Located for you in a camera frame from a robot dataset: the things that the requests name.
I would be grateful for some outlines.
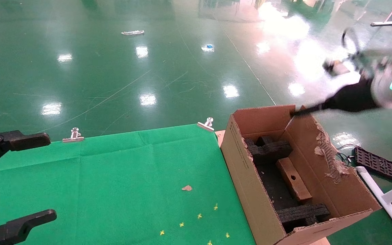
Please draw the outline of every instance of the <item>cardboard box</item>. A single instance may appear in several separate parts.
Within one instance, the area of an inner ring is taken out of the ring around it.
[[[335,148],[312,116],[289,123],[294,109],[294,105],[284,105],[237,110],[221,145],[257,245],[308,245],[381,208],[355,169],[333,161]],[[244,138],[256,141],[262,135],[290,143],[289,159],[312,196],[308,204],[324,203],[331,212],[328,221],[286,234],[244,143]]]

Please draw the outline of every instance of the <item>black plastic crate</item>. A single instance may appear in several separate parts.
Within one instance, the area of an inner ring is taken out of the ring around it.
[[[369,172],[392,180],[392,161],[388,161],[359,147],[355,147],[352,150],[352,155],[355,156],[356,166],[363,166]]]

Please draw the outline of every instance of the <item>floor line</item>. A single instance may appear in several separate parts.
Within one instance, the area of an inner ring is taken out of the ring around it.
[[[219,20],[216,18],[217,23],[219,24],[219,26],[222,28],[222,30],[224,31],[225,35],[228,37],[229,41],[231,41],[232,45],[234,45],[235,50],[237,50],[237,53],[241,56],[241,58],[244,60],[244,62],[246,63],[247,67],[249,67],[250,71],[253,73],[253,75],[255,76],[255,78],[258,80],[258,82],[260,82],[261,87],[264,88],[264,91],[267,93],[267,95],[270,97],[270,99],[272,100],[272,102],[276,105],[276,102],[273,100],[272,96],[270,96],[269,92],[267,91],[267,89],[264,87],[263,83],[261,82],[261,80],[257,77],[257,75],[254,73],[254,71],[252,70],[252,68],[250,67],[249,63],[244,59],[244,57],[241,55],[240,51],[238,51],[237,46],[235,46],[234,42],[232,42],[231,38],[229,37],[229,35],[227,34],[227,32],[224,30],[222,24],[219,22]]]
[[[135,79],[134,81],[130,82],[128,85],[126,85],[125,87],[121,88],[121,89],[118,90],[116,93],[113,93],[112,95],[110,95],[107,99],[104,99],[103,101],[99,102],[99,104],[95,105],[94,107],[92,107],[92,108],[90,108],[90,109],[87,109],[87,111],[81,113],[80,115],[75,116],[75,117],[73,117],[73,118],[71,118],[71,119],[69,119],[69,120],[67,120],[67,121],[64,121],[64,122],[62,122],[62,123],[60,123],[60,124],[57,124],[57,125],[52,126],[52,127],[50,127],[50,128],[47,128],[47,129],[45,129],[45,130],[40,130],[39,132],[47,131],[47,130],[50,130],[50,129],[52,129],[52,128],[58,127],[58,126],[60,126],[60,125],[62,125],[62,124],[65,124],[65,123],[67,123],[67,122],[69,122],[69,121],[72,121],[73,119],[75,119],[75,118],[77,118],[77,117],[79,117],[79,116],[84,115],[85,113],[89,112],[90,110],[93,110],[95,107],[98,107],[100,104],[106,102],[107,100],[109,100],[110,98],[112,98],[113,96],[115,96],[117,93],[119,93],[120,91],[124,90],[124,89],[125,89],[126,87],[128,87],[129,85],[132,85],[134,82],[136,82],[138,79],[142,78],[144,75],[148,74],[150,71],[151,71],[151,70],[149,70],[149,71],[147,71],[145,74],[139,76],[137,79]]]
[[[172,83],[174,83],[176,80],[180,79],[181,77],[183,77],[185,74],[187,74],[188,71],[186,71],[184,74],[180,75],[177,79],[174,79],[173,81],[171,81],[169,84],[167,84],[165,87],[163,87],[161,90],[167,88],[169,85],[171,85]],[[123,113],[120,117],[118,117],[116,120],[114,120],[103,132],[101,135],[104,135],[104,133],[113,125],[115,124],[120,118],[122,118],[123,116],[125,116],[126,114],[128,114],[130,111],[134,110],[135,107],[132,107],[131,109],[129,109],[127,112]]]
[[[179,35],[181,36],[182,42],[184,42],[184,45],[187,47],[187,50],[189,51],[189,53],[191,54],[193,59],[196,61],[196,63],[205,71],[205,73],[207,75],[213,76],[212,74],[208,73],[208,71],[205,70],[205,68],[196,60],[196,57],[193,55],[193,53],[190,51],[189,47],[187,46],[187,43],[184,41],[184,37],[182,36],[181,31],[180,31],[179,28],[178,28],[178,32],[179,32]]]

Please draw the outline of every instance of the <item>metal binder clip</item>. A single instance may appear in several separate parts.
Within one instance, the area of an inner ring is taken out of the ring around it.
[[[70,138],[64,138],[63,142],[78,142],[78,141],[83,141],[84,137],[81,137],[81,133],[78,132],[78,128],[73,128],[71,130]]]
[[[212,117],[209,117],[209,118],[207,118],[206,123],[203,124],[201,122],[198,122],[197,125],[199,127],[203,128],[204,130],[208,130],[210,132],[213,132],[214,129],[211,127],[213,125],[213,121],[214,121],[214,119]]]

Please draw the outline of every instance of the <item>green tablecloth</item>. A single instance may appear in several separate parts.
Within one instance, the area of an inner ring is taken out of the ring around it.
[[[23,244],[255,244],[216,137],[196,125],[4,155],[0,225],[48,208],[57,219]]]

